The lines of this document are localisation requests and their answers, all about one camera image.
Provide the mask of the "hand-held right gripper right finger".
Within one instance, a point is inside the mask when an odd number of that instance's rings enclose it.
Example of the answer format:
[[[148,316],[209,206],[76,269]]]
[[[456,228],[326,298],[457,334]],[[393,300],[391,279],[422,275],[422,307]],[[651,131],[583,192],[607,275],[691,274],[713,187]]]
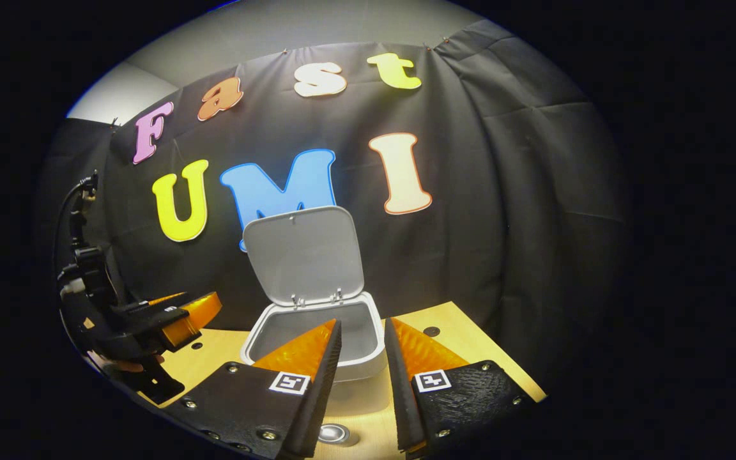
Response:
[[[385,351],[397,445],[407,459],[467,454],[535,404],[499,364],[470,363],[398,318],[386,321]]]

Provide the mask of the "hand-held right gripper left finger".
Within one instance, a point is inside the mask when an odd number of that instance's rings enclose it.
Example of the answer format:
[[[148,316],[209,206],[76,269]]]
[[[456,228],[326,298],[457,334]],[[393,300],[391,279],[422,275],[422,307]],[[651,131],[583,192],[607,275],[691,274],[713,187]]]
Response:
[[[314,455],[342,348],[336,319],[253,364],[227,362],[173,403],[173,419],[254,459]]]

